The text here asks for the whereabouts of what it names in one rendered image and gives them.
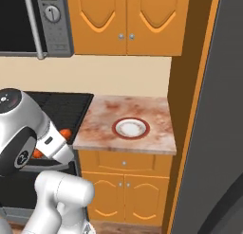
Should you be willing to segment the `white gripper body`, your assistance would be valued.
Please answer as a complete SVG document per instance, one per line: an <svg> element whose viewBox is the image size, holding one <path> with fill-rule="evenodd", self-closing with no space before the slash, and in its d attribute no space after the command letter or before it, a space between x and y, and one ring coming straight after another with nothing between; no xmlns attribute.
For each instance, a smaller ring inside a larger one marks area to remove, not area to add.
<svg viewBox="0 0 243 234"><path fill-rule="evenodd" d="M52 158L61 164L68 164L74 158L74 153L72 148L65 144L52 156Z"/></svg>

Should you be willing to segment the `orange drawer front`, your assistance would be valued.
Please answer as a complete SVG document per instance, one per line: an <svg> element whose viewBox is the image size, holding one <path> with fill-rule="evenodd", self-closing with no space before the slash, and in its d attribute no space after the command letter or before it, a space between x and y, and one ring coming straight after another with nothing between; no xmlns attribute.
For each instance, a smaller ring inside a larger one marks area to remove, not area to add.
<svg viewBox="0 0 243 234"><path fill-rule="evenodd" d="M169 177L172 155L79 151L82 171Z"/></svg>

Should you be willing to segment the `black hob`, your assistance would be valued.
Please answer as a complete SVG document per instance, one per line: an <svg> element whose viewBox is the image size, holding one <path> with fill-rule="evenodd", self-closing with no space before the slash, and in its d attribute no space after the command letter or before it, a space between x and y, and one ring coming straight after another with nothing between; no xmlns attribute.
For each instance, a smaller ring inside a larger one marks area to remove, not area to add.
<svg viewBox="0 0 243 234"><path fill-rule="evenodd" d="M90 93L60 93L27 91L50 117L58 130L69 129L67 141L72 145L94 95Z"/></svg>

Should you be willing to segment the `orange base cupboard door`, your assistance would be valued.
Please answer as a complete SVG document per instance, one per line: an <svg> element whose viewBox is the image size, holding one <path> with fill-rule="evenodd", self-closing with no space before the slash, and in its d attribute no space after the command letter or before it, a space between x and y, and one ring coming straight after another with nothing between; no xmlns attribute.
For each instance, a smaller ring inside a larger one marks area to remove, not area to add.
<svg viewBox="0 0 243 234"><path fill-rule="evenodd" d="M90 181L95 188L93 201L87 207L89 218L122 223L124 221L123 175L84 171L83 178Z"/></svg>
<svg viewBox="0 0 243 234"><path fill-rule="evenodd" d="M168 177L124 176L124 219L129 224L161 226Z"/></svg>

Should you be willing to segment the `black oven door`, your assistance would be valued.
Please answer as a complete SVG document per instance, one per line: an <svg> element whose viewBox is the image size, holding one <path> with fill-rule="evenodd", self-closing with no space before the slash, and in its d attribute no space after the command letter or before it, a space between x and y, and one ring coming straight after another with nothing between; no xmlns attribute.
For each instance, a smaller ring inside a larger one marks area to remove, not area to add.
<svg viewBox="0 0 243 234"><path fill-rule="evenodd" d="M79 174L79 167L75 160L71 161L73 167L65 172L72 175ZM61 164L55 160L31 159L27 165L50 166ZM17 173L0 177L0 212L8 219L28 218L36 205L36 192L34 182L40 172L18 171Z"/></svg>

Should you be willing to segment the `white plate with red rim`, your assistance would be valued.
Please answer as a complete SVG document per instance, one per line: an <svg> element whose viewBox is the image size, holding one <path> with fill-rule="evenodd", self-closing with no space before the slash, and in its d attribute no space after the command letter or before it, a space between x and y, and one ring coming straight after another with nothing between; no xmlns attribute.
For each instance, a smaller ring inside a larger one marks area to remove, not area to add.
<svg viewBox="0 0 243 234"><path fill-rule="evenodd" d="M150 125L142 118L122 117L113 123L112 132L122 139L137 140L150 133Z"/></svg>

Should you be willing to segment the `orange wall cupboard door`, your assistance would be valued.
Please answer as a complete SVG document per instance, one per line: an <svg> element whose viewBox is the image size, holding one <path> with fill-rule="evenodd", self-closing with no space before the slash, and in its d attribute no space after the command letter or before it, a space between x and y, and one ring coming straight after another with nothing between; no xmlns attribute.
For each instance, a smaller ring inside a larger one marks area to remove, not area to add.
<svg viewBox="0 0 243 234"><path fill-rule="evenodd" d="M126 0L68 0L68 8L76 55L126 54Z"/></svg>
<svg viewBox="0 0 243 234"><path fill-rule="evenodd" d="M189 0L127 0L127 53L180 56L188 8Z"/></svg>

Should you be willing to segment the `grey microwave oven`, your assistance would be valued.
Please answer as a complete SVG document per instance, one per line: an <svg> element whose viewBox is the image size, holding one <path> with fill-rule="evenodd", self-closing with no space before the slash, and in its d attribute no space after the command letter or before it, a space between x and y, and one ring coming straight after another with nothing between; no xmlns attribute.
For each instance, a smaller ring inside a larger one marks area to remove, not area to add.
<svg viewBox="0 0 243 234"><path fill-rule="evenodd" d="M74 54L67 0L32 0L45 57ZM0 56L36 57L25 0L0 0Z"/></svg>

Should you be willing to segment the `orange fridge housing panel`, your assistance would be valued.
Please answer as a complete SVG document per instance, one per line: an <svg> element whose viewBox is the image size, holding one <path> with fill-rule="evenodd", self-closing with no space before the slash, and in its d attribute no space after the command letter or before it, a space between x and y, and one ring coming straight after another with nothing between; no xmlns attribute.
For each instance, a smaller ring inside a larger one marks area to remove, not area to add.
<svg viewBox="0 0 243 234"><path fill-rule="evenodd" d="M161 233L171 234L219 0L190 0L182 55L172 60L168 103L177 146Z"/></svg>

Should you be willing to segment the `grey fridge door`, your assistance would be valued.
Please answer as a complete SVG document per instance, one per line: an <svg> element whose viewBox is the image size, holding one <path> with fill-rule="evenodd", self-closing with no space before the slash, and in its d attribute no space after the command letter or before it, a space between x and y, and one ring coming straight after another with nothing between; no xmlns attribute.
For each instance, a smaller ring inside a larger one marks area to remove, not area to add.
<svg viewBox="0 0 243 234"><path fill-rule="evenodd" d="M243 173L243 0L219 0L171 234L197 234Z"/></svg>

